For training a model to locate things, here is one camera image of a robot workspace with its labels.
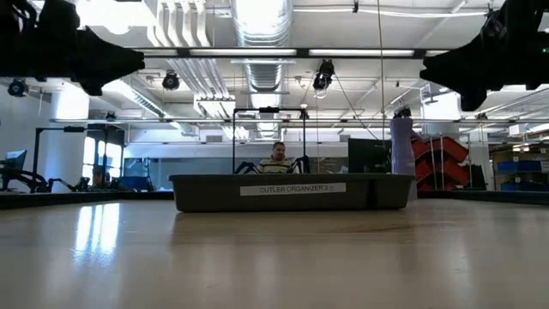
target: striped shirt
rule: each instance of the striped shirt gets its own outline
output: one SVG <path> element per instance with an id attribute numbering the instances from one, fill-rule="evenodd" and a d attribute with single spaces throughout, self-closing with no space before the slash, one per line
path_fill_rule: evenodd
<path id="1" fill-rule="evenodd" d="M 273 158 L 261 160 L 259 163 L 259 172 L 261 173 L 287 173 L 292 165 L 290 159 L 285 158 L 283 161 L 275 161 Z"/>

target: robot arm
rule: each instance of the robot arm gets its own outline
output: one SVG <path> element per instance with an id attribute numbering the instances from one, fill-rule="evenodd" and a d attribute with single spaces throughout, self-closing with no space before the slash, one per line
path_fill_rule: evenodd
<path id="1" fill-rule="evenodd" d="M 459 93 L 464 112 L 478 109 L 488 90 L 516 84 L 535 90 L 549 82 L 549 33 L 538 32 L 548 9 L 545 0 L 507 0 L 470 43 L 425 58 L 419 76 Z"/>
<path id="2" fill-rule="evenodd" d="M 253 164 L 252 162 L 242 162 L 240 163 L 240 165 L 238 166 L 237 170 L 234 171 L 235 174 L 240 174 L 242 173 L 242 171 L 244 171 L 243 173 L 244 174 L 247 174 L 247 173 L 261 173 L 255 164 Z"/>
<path id="3" fill-rule="evenodd" d="M 87 94 L 102 95 L 108 82 L 145 68 L 142 52 L 105 42 L 79 26 L 75 5 L 64 0 L 45 0 L 39 18 L 27 0 L 2 1 L 0 40 L 8 44 L 0 51 L 0 76 L 70 78 Z"/>

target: computer monitor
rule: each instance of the computer monitor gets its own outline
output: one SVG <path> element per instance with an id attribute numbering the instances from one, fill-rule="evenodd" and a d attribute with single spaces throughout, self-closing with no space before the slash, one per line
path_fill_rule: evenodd
<path id="1" fill-rule="evenodd" d="M 26 150 L 11 151 L 6 154 L 6 160 L 2 161 L 2 168 L 12 171 L 22 171 L 25 166 Z M 11 180 L 9 173 L 2 174 L 2 191 L 8 189 L 8 183 Z"/>
<path id="2" fill-rule="evenodd" d="M 350 173 L 390 173 L 391 141 L 349 138 Z"/>
<path id="3" fill-rule="evenodd" d="M 22 171 L 25 166 L 25 158 L 27 157 L 26 150 L 10 151 L 6 154 L 4 168 L 9 168 L 16 171 Z"/>

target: white cylinder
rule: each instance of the white cylinder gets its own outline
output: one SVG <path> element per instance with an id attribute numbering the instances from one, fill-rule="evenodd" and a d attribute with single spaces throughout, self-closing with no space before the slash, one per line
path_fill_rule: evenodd
<path id="1" fill-rule="evenodd" d="M 85 119 L 89 114 L 89 97 L 80 89 L 65 90 L 51 96 L 50 117 L 57 119 Z M 64 124 L 50 124 L 51 128 L 64 127 Z M 84 133 L 64 133 L 46 130 L 47 156 L 45 158 L 45 178 L 63 179 L 69 184 L 76 184 L 82 176 Z M 53 186 L 53 192 L 63 193 L 69 189 L 60 184 Z"/>

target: security camera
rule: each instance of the security camera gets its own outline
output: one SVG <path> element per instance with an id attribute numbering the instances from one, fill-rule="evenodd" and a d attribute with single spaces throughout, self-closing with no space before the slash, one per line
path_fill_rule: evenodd
<path id="1" fill-rule="evenodd" d="M 107 112 L 106 113 L 106 116 L 105 116 L 105 119 L 107 120 L 114 120 L 117 118 L 117 115 L 115 112 Z"/>
<path id="2" fill-rule="evenodd" d="M 166 77 L 164 77 L 164 81 L 162 82 L 162 87 L 166 90 L 176 90 L 179 88 L 179 78 L 178 74 L 172 70 L 169 70 L 166 72 Z"/>
<path id="3" fill-rule="evenodd" d="M 27 96 L 28 86 L 25 83 L 25 80 L 14 79 L 8 87 L 8 94 L 11 96 L 15 96 L 16 98 L 22 98 Z"/>
<path id="4" fill-rule="evenodd" d="M 328 86 L 332 83 L 332 75 L 335 74 L 335 68 L 334 64 L 332 64 L 332 60 L 323 60 L 322 64 L 320 64 L 320 68 L 317 72 L 317 77 L 315 77 L 315 81 L 312 84 L 312 87 L 318 91 L 318 90 L 326 90 Z"/>

